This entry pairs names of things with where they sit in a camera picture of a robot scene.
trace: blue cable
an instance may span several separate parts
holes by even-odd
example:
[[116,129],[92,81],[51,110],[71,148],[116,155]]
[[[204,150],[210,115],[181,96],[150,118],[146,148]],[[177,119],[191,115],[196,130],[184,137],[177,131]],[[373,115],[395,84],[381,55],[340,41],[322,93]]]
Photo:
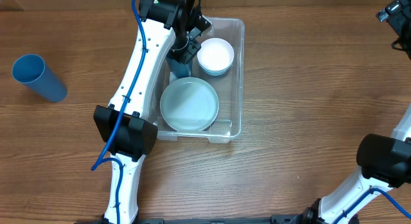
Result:
[[384,195],[401,213],[403,213],[408,219],[411,219],[411,214],[409,214],[407,211],[404,210],[389,194],[387,194],[385,191],[378,189],[378,188],[371,188],[369,191],[364,193],[348,210],[343,212],[335,221],[333,224],[337,224],[339,221],[341,221],[342,218],[346,217],[351,211],[357,207],[368,195],[373,194],[374,192],[379,192],[382,195]]
[[105,154],[107,153],[107,150],[109,150],[109,148],[110,148],[110,146],[111,146],[114,138],[116,137],[118,128],[119,128],[119,126],[120,126],[120,124],[121,124],[121,120],[122,120],[122,118],[123,118],[124,111],[125,111],[126,106],[127,106],[128,102],[129,102],[129,99],[130,99],[130,97],[131,97],[131,94],[133,93],[133,89],[134,89],[134,87],[136,86],[137,79],[138,79],[138,77],[139,77],[139,75],[140,75],[141,69],[143,68],[144,60],[145,60],[145,58],[146,58],[146,47],[147,47],[147,45],[146,45],[146,34],[144,33],[144,28],[143,28],[143,25],[141,24],[141,19],[140,19],[140,16],[138,15],[138,12],[137,12],[136,1],[137,1],[137,0],[132,0],[132,8],[133,8],[134,16],[136,17],[136,20],[137,20],[137,23],[138,23],[138,25],[139,25],[139,29],[140,29],[140,32],[141,32],[141,37],[142,37],[142,40],[143,40],[143,52],[141,53],[141,59],[140,59],[139,66],[138,66],[138,68],[137,68],[137,72],[136,72],[136,74],[134,75],[134,78],[133,78],[133,81],[132,81],[132,83],[131,83],[131,86],[130,86],[130,88],[128,89],[127,95],[125,96],[124,102],[123,102],[123,104],[122,104],[122,106],[121,106],[121,108],[120,108],[120,111],[119,111],[119,114],[118,114],[118,118],[117,118],[116,124],[114,125],[113,131],[112,131],[112,133],[111,133],[111,135],[110,135],[110,137],[109,137],[106,145],[104,146],[103,151],[101,152],[100,156],[98,157],[96,163],[94,163],[94,165],[91,167],[91,171],[94,171],[94,170],[97,169],[97,167],[98,167],[100,164],[103,164],[104,162],[108,162],[108,161],[114,161],[114,162],[116,162],[116,163],[119,165],[119,168],[120,168],[120,176],[119,176],[119,180],[118,180],[117,188],[116,188],[117,224],[120,224],[119,192],[120,192],[121,181],[123,180],[123,164],[121,163],[120,160],[115,159],[115,158],[106,158],[106,159],[103,159],[103,158],[104,158]]

